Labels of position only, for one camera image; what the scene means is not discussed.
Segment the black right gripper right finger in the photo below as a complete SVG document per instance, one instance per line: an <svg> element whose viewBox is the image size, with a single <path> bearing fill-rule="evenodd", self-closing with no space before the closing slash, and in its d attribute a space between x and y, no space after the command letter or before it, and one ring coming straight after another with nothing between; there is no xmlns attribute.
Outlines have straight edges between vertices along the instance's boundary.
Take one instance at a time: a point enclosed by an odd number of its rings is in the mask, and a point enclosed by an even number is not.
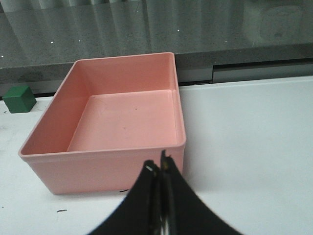
<svg viewBox="0 0 313 235"><path fill-rule="evenodd" d="M161 201L166 235L240 235L196 195L175 161L162 150Z"/></svg>

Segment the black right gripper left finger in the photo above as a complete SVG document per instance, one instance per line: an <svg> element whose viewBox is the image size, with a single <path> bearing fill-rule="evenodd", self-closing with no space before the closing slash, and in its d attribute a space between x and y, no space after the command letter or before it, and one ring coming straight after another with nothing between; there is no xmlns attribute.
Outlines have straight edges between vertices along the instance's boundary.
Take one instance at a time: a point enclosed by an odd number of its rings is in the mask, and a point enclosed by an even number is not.
<svg viewBox="0 0 313 235"><path fill-rule="evenodd" d="M161 234L160 173L152 160L144 162L135 184L122 203L90 234Z"/></svg>

